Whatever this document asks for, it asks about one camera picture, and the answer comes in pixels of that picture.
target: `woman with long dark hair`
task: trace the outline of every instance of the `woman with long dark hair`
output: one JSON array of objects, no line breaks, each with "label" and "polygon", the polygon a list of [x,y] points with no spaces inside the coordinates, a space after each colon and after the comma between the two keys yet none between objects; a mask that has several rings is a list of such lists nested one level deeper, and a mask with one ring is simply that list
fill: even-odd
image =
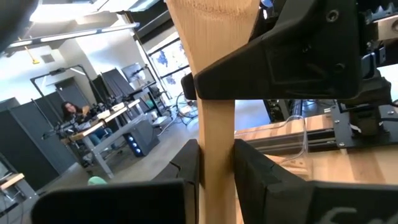
[{"label": "woman with long dark hair", "polygon": [[[70,121],[73,119],[74,116],[82,116],[84,117],[83,120],[77,121],[78,123],[83,123],[91,119],[90,115],[83,114],[83,110],[79,108],[78,106],[74,105],[71,102],[63,102],[61,104],[62,112],[63,112],[63,120],[64,121]],[[108,137],[111,134],[113,134],[112,130],[110,128],[98,128],[95,130],[93,133],[89,134],[88,137],[93,142],[93,145],[96,146],[99,143],[101,143],[101,139],[103,137]]]}]

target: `wooden stick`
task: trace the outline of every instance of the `wooden stick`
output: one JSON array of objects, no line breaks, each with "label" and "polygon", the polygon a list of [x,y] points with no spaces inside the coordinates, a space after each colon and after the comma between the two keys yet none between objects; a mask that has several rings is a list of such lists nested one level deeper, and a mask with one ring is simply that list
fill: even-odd
[{"label": "wooden stick", "polygon": [[[167,0],[193,75],[249,40],[259,0]],[[231,150],[234,101],[198,100],[201,159],[200,223],[236,223]]]}]

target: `green object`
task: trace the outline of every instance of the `green object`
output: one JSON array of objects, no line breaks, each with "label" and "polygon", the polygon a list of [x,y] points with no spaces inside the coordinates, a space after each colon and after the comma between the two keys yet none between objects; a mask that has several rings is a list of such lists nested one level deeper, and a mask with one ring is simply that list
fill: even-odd
[{"label": "green object", "polygon": [[152,100],[147,100],[145,101],[145,103],[148,105],[149,108],[153,108],[155,106]]},{"label": "green object", "polygon": [[88,180],[87,184],[90,186],[90,185],[101,185],[101,184],[107,184],[107,183],[101,177],[92,177]]}]

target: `computer tower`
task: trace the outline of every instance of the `computer tower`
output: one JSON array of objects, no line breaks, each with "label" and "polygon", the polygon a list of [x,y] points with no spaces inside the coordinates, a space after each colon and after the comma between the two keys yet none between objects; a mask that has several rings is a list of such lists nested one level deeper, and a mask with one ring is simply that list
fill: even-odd
[{"label": "computer tower", "polygon": [[136,157],[148,155],[160,143],[155,130],[146,119],[134,125],[131,132],[124,134],[123,137]]}]

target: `person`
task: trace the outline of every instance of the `person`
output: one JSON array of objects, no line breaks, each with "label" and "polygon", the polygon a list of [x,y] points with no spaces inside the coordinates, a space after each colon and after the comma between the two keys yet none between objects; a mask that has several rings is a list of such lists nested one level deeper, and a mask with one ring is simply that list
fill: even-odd
[{"label": "person", "polygon": [[[71,119],[73,119],[73,115],[83,115],[84,120],[78,121],[78,123],[87,122],[91,119],[91,116],[89,114],[83,114],[83,110],[71,102],[63,102],[61,104],[61,108],[64,121],[70,121]],[[103,137],[108,137],[111,134],[113,134],[113,132],[110,128],[98,128],[93,133],[89,134],[88,138],[91,140],[94,146],[97,146],[99,143],[101,143],[101,139]],[[111,147],[112,149],[116,148],[114,144],[112,144]]]}]

